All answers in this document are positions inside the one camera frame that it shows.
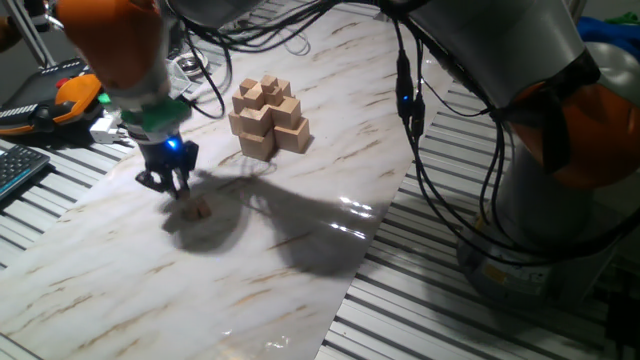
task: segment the wooden block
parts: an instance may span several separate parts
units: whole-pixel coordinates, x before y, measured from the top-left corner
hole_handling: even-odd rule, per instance
[[[246,108],[240,113],[240,124],[242,132],[251,135],[264,136],[273,128],[272,109],[270,106],[263,106],[260,110]]]
[[[244,96],[240,93],[240,90],[236,91],[231,97],[231,101],[233,102],[233,112],[236,114],[240,114],[242,110],[244,110],[246,106],[244,102]]]
[[[273,124],[285,129],[297,129],[300,123],[300,100],[291,97],[284,97],[280,106],[273,106]]]
[[[278,79],[276,79],[275,76],[265,75],[262,80],[260,80],[260,84],[262,85],[262,91],[270,93],[273,91],[273,88],[278,86]]]
[[[272,91],[264,93],[264,102],[267,103],[267,105],[280,106],[283,100],[282,89],[277,86],[274,87]]]
[[[254,159],[268,161],[275,150],[275,139],[273,129],[269,130],[264,136],[257,136],[241,133],[239,136],[240,147],[245,156]]]
[[[231,123],[231,133],[233,135],[240,135],[242,132],[242,121],[240,120],[240,115],[235,111],[230,112],[229,123]]]
[[[256,84],[244,94],[245,108],[260,110],[264,106],[264,93],[260,84]]]
[[[296,130],[276,126],[273,129],[278,148],[302,154],[311,138],[309,119],[302,118]]]
[[[278,79],[278,87],[282,89],[282,94],[284,96],[292,97],[291,83],[289,83],[287,80]]]
[[[253,79],[244,79],[244,81],[240,83],[240,94],[244,96],[244,94],[256,86],[257,83],[258,82]]]

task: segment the wooden cube puzzle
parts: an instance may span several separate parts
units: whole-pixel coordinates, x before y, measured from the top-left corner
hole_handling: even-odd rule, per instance
[[[304,152],[311,138],[309,120],[302,117],[288,81],[270,75],[260,82],[245,79],[232,101],[231,132],[245,156],[269,161],[276,148]]]

